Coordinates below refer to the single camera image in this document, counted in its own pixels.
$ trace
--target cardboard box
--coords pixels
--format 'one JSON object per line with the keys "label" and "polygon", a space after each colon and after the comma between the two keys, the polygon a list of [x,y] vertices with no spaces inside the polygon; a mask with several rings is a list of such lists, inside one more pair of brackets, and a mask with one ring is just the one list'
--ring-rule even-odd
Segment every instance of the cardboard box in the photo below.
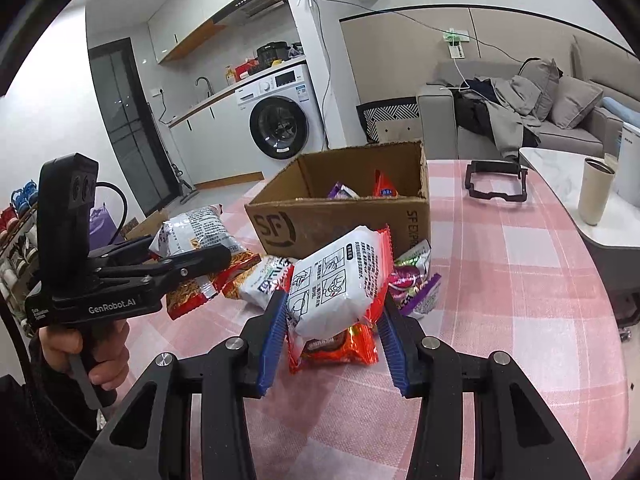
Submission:
{"label": "cardboard box", "polygon": [[140,224],[136,225],[131,231],[125,234],[125,238],[127,240],[133,240],[134,238],[140,238],[141,236],[156,236],[162,227],[162,222],[166,222],[168,219],[169,215],[164,209],[155,211],[140,222]]}
{"label": "cardboard box", "polygon": [[[372,197],[382,170],[401,195]],[[361,198],[329,200],[337,181]],[[359,225],[391,228],[394,254],[431,241],[429,185],[422,141],[299,156],[244,206],[268,254],[305,258]]]}

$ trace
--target black pot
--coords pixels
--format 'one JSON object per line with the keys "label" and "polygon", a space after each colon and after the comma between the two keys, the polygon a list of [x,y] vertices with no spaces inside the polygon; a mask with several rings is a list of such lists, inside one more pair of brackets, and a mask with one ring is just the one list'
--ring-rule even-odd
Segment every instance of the black pot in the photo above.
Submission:
{"label": "black pot", "polygon": [[258,63],[268,68],[277,59],[283,61],[289,59],[289,45],[286,41],[271,41],[271,43],[260,47],[256,54],[258,55]]}

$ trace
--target white marble table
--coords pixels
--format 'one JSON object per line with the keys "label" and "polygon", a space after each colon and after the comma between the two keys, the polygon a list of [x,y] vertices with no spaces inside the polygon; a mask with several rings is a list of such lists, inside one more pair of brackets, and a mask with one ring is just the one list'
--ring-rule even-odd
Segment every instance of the white marble table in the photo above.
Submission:
{"label": "white marble table", "polygon": [[585,155],[541,148],[521,148],[524,161],[558,197],[584,238],[604,249],[640,249],[640,209],[610,192],[602,220],[590,226],[578,213]]}

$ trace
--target tablecloth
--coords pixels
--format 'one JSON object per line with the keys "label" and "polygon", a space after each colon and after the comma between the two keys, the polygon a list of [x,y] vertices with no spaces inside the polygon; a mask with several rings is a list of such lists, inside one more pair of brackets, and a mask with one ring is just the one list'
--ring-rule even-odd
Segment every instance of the tablecloth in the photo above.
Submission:
{"label": "tablecloth", "polygon": [[[593,480],[609,480],[624,457],[626,373],[618,330],[600,277],[553,192],[529,171],[524,204],[470,198],[465,161],[429,161],[432,269],[440,302],[421,324],[459,352],[511,354],[571,439]],[[513,178],[478,176],[481,190],[513,192]],[[223,222],[263,252],[244,204]],[[156,354],[209,351],[240,333],[257,307],[221,296],[171,321],[164,310],[131,319],[130,374],[122,395]],[[259,479],[404,479],[420,401],[393,387],[382,346],[372,367],[337,365],[292,376],[283,352],[273,387],[245,401]],[[462,478],[474,467],[472,394],[464,395]],[[192,475],[200,478],[200,399],[192,417]]]}

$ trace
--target sofa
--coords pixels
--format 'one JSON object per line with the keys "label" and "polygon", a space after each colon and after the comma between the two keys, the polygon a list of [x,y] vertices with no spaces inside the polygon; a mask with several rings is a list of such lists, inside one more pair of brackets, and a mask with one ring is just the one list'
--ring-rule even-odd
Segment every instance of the sofa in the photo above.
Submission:
{"label": "sofa", "polygon": [[[590,82],[610,96],[640,112],[640,62],[618,48],[603,48],[585,38],[574,38],[571,46],[571,71],[567,75]],[[498,77],[510,79],[520,70],[516,62],[459,60],[465,78]],[[432,159],[493,159],[500,153],[486,137],[457,126],[452,92],[442,82],[460,82],[452,61],[438,65],[436,79],[422,86],[416,95],[425,153]],[[596,106],[578,126],[563,130],[549,120],[537,131],[539,148],[603,156],[618,155],[622,120]]]}

